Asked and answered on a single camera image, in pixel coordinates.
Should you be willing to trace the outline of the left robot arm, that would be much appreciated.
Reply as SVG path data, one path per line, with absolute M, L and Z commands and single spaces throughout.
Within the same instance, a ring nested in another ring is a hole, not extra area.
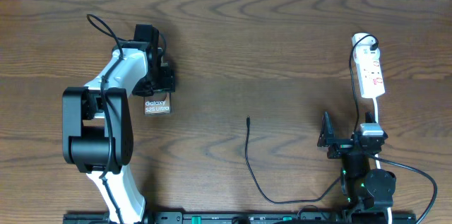
M 67 213 L 64 223 L 154 223 L 131 171 L 133 126 L 129 98 L 174 91 L 174 72 L 158 40 L 120 40 L 111 59 L 84 86 L 62 95 L 64 160 L 90 179 L 104 213 Z

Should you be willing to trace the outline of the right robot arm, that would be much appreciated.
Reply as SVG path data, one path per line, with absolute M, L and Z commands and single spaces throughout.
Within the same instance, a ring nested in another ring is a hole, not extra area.
M 387 133 L 366 113 L 366 122 L 350 138 L 335 135 L 328 113 L 322 117 L 317 146 L 327 148 L 327 158 L 341 160 L 340 184 L 349 203 L 341 217 L 348 223 L 392 223 L 396 176 L 380 167 L 371 168 L 370 158 L 381 152 Z

